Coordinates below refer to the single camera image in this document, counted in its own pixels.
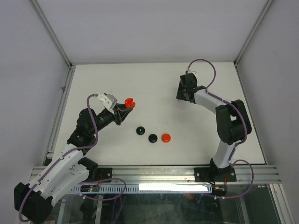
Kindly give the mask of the black earbud charging case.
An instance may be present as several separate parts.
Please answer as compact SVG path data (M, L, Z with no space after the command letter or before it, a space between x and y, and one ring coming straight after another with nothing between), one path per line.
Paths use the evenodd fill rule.
M155 143L155 142L157 142L158 137L157 137L157 135L155 135L155 134L150 134L150 135L148 136L148 140L149 140L149 142L151 142L151 143Z

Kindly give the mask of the red charging case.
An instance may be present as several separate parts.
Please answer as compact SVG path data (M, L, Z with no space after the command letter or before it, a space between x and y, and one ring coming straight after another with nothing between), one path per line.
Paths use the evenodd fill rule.
M125 101L124 101L124 104L125 104L125 107L128 108L128 109L133 109L136 105L135 101L133 98L127 98Z
M163 142L167 143L167 142L170 142L171 140L171 136L168 134L168 133L164 133L162 136L161 136L161 139Z

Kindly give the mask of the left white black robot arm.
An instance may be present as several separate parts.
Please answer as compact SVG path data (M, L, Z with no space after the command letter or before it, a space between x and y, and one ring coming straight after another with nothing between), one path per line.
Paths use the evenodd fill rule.
M19 183L14 188L14 208L21 222L41 224L54 206L73 187L84 181L95 181L98 164L85 154L97 144L98 132L110 123L120 125L135 107L132 98L115 104L112 110L96 114L87 107L79 113L75 131L60 155L33 180Z

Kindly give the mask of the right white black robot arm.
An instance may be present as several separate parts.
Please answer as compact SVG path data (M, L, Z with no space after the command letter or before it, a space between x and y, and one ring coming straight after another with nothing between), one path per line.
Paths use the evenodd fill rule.
M243 101L228 102L209 92L204 86L197 86L197 79L193 73L180 76L176 99L200 105L216 116L217 134L220 138L216 154L210 160L208 168L196 168L197 182L231 181L235 171L232 158L238 145L246 141L252 132L252 127Z

